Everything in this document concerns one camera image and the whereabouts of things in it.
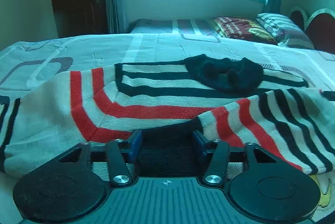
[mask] red pillow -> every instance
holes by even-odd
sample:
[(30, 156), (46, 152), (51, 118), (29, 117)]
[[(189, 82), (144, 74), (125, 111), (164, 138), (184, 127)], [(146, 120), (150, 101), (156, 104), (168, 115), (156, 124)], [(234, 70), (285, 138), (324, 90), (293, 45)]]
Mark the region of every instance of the red pillow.
[(274, 37), (261, 25), (246, 18), (218, 17), (214, 21), (227, 38), (277, 44)]

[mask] black circular cover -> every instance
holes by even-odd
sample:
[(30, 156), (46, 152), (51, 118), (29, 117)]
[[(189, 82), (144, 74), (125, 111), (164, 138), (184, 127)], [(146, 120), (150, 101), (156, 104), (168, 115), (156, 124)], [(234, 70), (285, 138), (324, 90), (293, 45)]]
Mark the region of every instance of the black circular cover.
[(228, 195), (240, 211), (265, 222), (304, 220), (313, 215), (320, 200), (320, 190), (310, 177), (278, 163), (257, 164), (239, 174)]
[(94, 210), (105, 198), (101, 178), (84, 167), (62, 163), (38, 168), (15, 185), (20, 213), (38, 222), (69, 222)]

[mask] striped pillow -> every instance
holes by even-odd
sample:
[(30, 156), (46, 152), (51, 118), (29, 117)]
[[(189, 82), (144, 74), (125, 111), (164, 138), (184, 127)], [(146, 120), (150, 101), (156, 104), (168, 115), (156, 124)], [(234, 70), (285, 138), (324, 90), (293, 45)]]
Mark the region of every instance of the striped pillow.
[(308, 36), (288, 17), (280, 14), (262, 13), (258, 14), (256, 19), (276, 39), (278, 45), (314, 49)]

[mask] striped sweater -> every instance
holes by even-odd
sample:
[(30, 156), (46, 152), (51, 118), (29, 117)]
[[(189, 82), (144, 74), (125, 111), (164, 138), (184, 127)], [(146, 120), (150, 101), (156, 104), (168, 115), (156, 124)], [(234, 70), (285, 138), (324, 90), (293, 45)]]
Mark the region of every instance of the striped sweater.
[(153, 132), (198, 129), (233, 146), (258, 143), (307, 174), (334, 169), (334, 106), (302, 78), (245, 58), (200, 55), (63, 72), (6, 100), (0, 170), (15, 176), (85, 140), (106, 143), (169, 125)]

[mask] mattress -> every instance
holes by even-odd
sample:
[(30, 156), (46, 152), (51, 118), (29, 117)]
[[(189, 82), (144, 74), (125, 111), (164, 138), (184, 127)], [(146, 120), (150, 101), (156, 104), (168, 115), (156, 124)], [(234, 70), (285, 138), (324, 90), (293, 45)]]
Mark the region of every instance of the mattress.
[(217, 37), (209, 20), (137, 20), (130, 33), (185, 33)]
[[(206, 54), (240, 60), (246, 57), (265, 68), (292, 72), (311, 87), (335, 91), (335, 55), (303, 49), (245, 42), (197, 34), (86, 35), (36, 43), (18, 42), (0, 52), (0, 95), (21, 97), (54, 75), (68, 70), (87, 70), (119, 62), (176, 61)], [(321, 192), (335, 187), (335, 173), (318, 175)], [(16, 178), (0, 174), (0, 223), (21, 219), (11, 191)], [(335, 191), (325, 207), (318, 207), (314, 220), (335, 210)]]

